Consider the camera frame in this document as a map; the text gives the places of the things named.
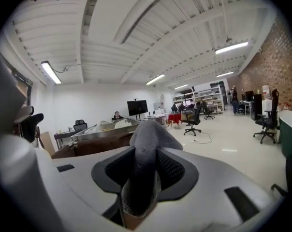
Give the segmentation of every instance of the white ceiling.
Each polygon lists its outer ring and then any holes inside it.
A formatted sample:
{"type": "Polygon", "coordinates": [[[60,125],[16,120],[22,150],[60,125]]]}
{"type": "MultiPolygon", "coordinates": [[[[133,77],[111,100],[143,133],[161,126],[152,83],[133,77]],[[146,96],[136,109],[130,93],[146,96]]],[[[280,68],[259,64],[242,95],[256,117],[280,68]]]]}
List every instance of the white ceiling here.
{"type": "Polygon", "coordinates": [[[265,0],[160,0],[121,44],[102,35],[118,31],[115,39],[119,38],[119,32],[127,32],[154,0],[113,1],[121,0],[27,0],[13,14],[4,36],[40,80],[48,79],[40,67],[48,60],[57,71],[69,67],[58,74],[63,85],[145,84],[164,73],[155,84],[175,88],[242,71],[276,15],[265,0]],[[96,28],[102,33],[100,41],[93,33],[96,28]],[[229,44],[249,41],[249,45],[215,55],[214,50],[228,45],[227,36],[232,38],[229,44]]]}

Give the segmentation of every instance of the white floor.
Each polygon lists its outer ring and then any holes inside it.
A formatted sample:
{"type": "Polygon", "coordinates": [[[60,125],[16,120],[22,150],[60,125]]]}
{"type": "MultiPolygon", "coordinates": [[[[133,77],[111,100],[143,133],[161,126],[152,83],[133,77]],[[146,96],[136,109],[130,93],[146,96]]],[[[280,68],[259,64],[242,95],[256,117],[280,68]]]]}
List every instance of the white floor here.
{"type": "Polygon", "coordinates": [[[260,132],[262,127],[256,125],[249,115],[233,115],[231,107],[223,114],[215,115],[212,119],[203,119],[195,126],[210,135],[196,131],[183,135],[189,128],[185,123],[173,124],[167,130],[183,145],[184,151],[214,158],[228,163],[246,174],[258,185],[270,192],[272,184],[276,183],[287,189],[285,177],[285,157],[281,153],[281,144],[273,144],[270,138],[264,138],[260,144],[261,136],[255,138],[253,134],[260,132]]]}

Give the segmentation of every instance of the gray fabric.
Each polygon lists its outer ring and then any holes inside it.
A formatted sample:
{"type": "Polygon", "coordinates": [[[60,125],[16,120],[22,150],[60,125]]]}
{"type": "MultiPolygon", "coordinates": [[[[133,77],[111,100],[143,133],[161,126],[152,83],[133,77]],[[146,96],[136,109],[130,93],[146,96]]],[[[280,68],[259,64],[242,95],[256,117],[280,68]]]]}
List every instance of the gray fabric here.
{"type": "Polygon", "coordinates": [[[135,146],[133,172],[122,189],[124,211],[137,217],[145,216],[155,205],[161,191],[156,171],[156,148],[182,150],[182,145],[159,123],[148,120],[140,124],[130,145],[135,146]]]}

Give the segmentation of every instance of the red table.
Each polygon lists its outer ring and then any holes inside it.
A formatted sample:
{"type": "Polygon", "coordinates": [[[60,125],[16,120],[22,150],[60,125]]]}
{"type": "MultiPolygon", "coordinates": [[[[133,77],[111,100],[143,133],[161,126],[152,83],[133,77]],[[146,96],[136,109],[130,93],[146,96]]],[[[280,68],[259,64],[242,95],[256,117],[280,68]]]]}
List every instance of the red table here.
{"type": "Polygon", "coordinates": [[[180,120],[181,120],[181,114],[169,114],[169,121],[173,121],[179,125],[180,120]]]}

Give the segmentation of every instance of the brick wall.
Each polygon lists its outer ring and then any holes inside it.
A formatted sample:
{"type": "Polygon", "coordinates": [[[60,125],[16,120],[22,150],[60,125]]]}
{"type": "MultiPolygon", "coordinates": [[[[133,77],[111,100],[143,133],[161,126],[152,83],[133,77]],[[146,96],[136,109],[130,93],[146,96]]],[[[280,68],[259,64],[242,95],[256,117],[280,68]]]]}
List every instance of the brick wall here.
{"type": "Polygon", "coordinates": [[[239,98],[244,91],[269,85],[270,91],[277,88],[279,102],[292,105],[292,36],[284,21],[276,18],[269,35],[248,66],[238,76],[228,80],[229,87],[236,85],[239,98]]]}

